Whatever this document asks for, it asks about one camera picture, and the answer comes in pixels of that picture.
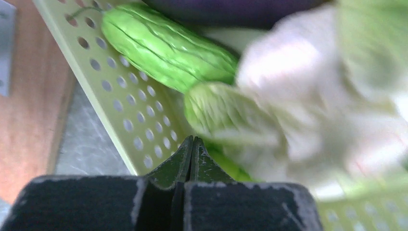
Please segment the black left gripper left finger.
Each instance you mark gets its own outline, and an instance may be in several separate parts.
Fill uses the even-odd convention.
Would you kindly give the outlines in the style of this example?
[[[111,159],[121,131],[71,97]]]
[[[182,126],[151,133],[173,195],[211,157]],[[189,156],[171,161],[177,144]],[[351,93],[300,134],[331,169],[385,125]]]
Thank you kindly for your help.
[[[174,188],[177,182],[188,178],[194,137],[188,136],[174,154],[146,177],[159,188]]]

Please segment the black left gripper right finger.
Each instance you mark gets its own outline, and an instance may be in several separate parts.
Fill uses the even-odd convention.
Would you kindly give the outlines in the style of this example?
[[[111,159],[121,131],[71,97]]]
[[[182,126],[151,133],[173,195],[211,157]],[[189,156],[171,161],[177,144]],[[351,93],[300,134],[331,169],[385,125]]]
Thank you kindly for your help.
[[[231,183],[229,176],[208,154],[201,138],[195,137],[191,153],[191,181]]]

